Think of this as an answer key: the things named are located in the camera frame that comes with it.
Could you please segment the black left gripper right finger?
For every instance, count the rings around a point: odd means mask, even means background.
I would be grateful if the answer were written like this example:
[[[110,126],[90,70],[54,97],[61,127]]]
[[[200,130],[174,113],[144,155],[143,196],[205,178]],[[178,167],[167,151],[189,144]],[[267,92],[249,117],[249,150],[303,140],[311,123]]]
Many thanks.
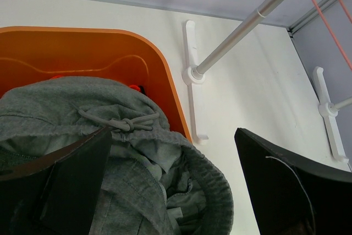
[[[239,128],[238,149],[261,234],[351,234],[351,173]]]

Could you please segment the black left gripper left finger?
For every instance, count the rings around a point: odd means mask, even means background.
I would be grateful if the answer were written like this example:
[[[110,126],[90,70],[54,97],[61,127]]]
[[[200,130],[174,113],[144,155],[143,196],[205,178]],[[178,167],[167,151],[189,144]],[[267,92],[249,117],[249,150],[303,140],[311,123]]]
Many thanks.
[[[88,234],[111,144],[103,128],[1,170],[1,234]]]

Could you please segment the grey shorts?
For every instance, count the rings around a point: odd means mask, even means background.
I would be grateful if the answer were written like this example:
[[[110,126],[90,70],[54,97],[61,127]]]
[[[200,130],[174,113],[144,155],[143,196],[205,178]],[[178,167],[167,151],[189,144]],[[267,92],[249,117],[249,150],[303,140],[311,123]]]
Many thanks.
[[[1,168],[57,151],[108,126],[112,145],[91,234],[229,234],[223,173],[147,96],[117,81],[68,76],[1,98]]]

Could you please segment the pink hanger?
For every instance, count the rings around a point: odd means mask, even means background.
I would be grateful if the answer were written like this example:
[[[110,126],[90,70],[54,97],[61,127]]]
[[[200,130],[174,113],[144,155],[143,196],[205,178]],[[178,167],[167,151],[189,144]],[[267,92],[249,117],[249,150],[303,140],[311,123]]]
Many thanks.
[[[343,0],[343,3],[351,16],[351,0]],[[351,21],[338,0],[327,9],[322,8],[322,13],[351,62]],[[295,34],[294,42],[309,73],[319,66],[326,74],[351,75],[350,67],[319,15]]]

